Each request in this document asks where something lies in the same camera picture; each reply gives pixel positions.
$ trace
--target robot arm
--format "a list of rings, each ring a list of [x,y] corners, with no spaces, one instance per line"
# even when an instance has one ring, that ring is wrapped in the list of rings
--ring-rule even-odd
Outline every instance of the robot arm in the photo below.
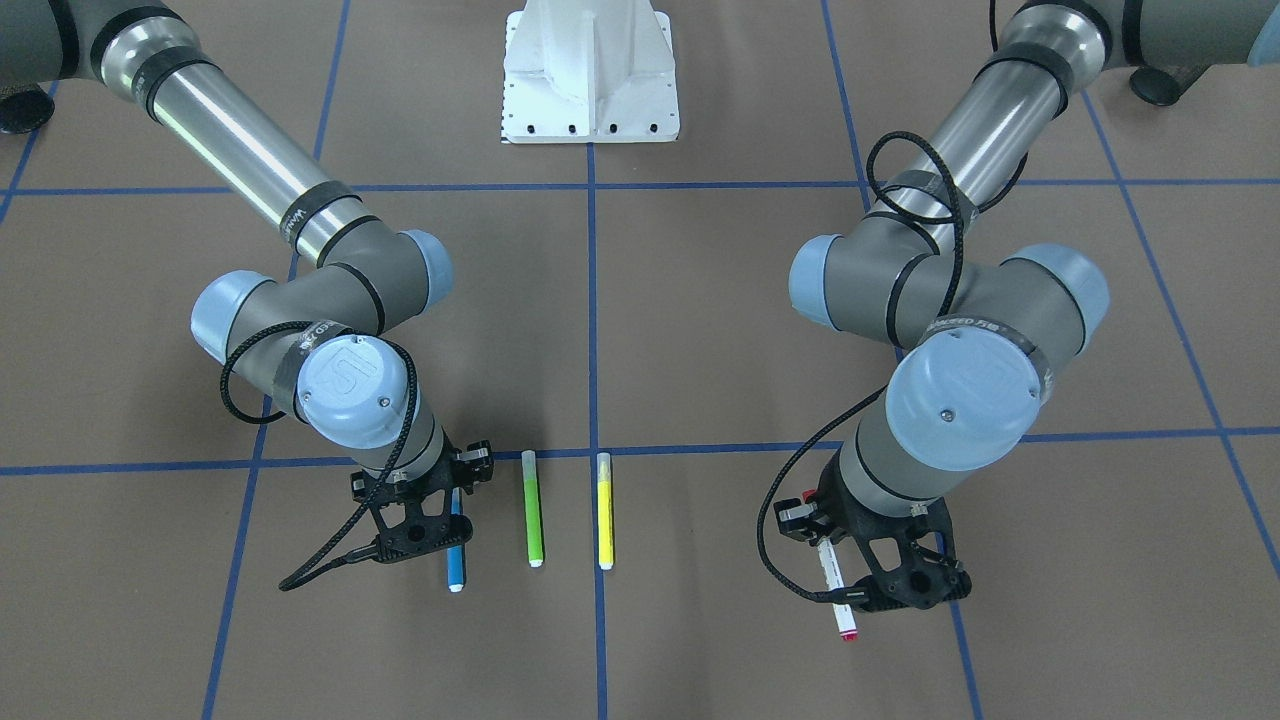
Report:
[[[470,539],[471,523],[449,511],[448,491],[471,492],[489,479],[489,446],[456,450],[417,401],[412,360],[378,337],[452,288],[440,242],[421,231],[393,232],[246,97],[160,3],[14,0],[0,6],[0,86],[70,77],[106,85],[172,129],[315,265],[283,284],[250,270],[223,275],[196,301],[191,331],[215,360],[361,465],[352,477],[361,503],[353,519],[370,510],[379,534],[346,561],[394,562]],[[425,515],[422,501],[438,491],[442,512]],[[392,502],[406,507],[396,527],[380,515]]]
[[[796,310],[910,350],[865,401],[817,491],[774,505],[783,534],[810,544],[852,537],[867,560],[869,577],[822,600],[877,611],[969,593],[942,496],[1014,448],[1107,311],[1102,273],[1061,245],[1034,245],[995,268],[963,264],[957,240],[1050,120],[1107,68],[1277,60],[1275,0],[1028,3],[925,152],[877,188],[855,231],[805,243],[790,275]],[[931,534],[937,550],[922,544]],[[896,569],[870,550],[882,538],[897,546]]]

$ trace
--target white plastic mount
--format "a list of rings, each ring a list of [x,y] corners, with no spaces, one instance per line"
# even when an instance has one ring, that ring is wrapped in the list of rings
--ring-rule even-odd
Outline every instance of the white plastic mount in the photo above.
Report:
[[[649,0],[529,0],[507,18],[503,70],[504,141],[680,135],[671,19]]]

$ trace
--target light blue joint cap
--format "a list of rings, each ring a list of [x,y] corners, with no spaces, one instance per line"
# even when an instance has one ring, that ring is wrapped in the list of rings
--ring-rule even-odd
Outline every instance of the light blue joint cap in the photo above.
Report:
[[[1044,268],[1071,293],[1080,310],[1080,319],[1084,320],[1084,342],[1076,355],[1084,352],[1111,306],[1111,291],[1102,270],[1080,251],[1052,242],[1024,247],[1005,261],[1014,259],[1030,260]]]
[[[893,437],[931,468],[977,470],[1009,454],[1039,414],[1039,377],[1012,342],[956,328],[913,350],[888,383]]]
[[[383,447],[404,423],[408,370],[376,337],[335,337],[307,355],[297,392],[298,410],[324,437],[343,447]]]
[[[1276,5],[1267,18],[1258,38],[1253,41],[1253,49],[1249,50],[1249,64],[1254,68],[1271,63],[1280,63],[1280,5]]]
[[[426,305],[419,310],[419,315],[426,309],[444,300],[453,292],[453,260],[449,251],[434,236],[422,231],[401,231],[401,234],[410,237],[422,251],[422,260],[426,261]]]
[[[827,313],[827,254],[838,234],[819,234],[804,243],[791,261],[791,277],[787,278],[787,292],[791,293],[791,306],[805,318],[819,325],[840,331]]]
[[[209,283],[191,309],[191,334],[200,347],[225,365],[227,338],[232,334],[232,324],[241,305],[260,284],[274,282],[253,270],[233,270]]]

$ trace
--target blue marker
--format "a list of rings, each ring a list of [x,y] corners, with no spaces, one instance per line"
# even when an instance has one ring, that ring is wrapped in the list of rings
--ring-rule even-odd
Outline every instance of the blue marker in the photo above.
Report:
[[[453,488],[454,515],[462,514],[462,488]],[[467,584],[467,560],[462,555],[462,546],[457,544],[445,551],[449,560],[449,592],[462,592]]]

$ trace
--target yellow marker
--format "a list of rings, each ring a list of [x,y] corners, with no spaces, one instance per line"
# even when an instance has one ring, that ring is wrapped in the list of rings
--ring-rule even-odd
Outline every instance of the yellow marker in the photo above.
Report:
[[[602,452],[595,456],[595,505],[599,530],[599,560],[600,570],[613,569],[613,470],[609,464],[609,454]]]

